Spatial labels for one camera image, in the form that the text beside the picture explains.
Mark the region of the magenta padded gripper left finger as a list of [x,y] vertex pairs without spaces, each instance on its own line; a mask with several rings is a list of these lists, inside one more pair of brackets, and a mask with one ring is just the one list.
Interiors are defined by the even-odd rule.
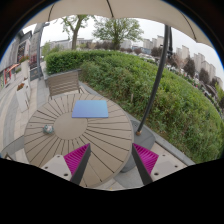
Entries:
[[90,144],[86,144],[73,150],[65,156],[55,155],[42,166],[42,169],[79,185],[86,169],[90,154]]

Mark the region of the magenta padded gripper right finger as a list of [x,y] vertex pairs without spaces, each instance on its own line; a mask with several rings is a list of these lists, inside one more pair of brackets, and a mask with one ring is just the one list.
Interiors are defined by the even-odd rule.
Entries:
[[143,185],[186,168],[183,162],[157,143],[153,145],[151,150],[133,143],[132,155]]

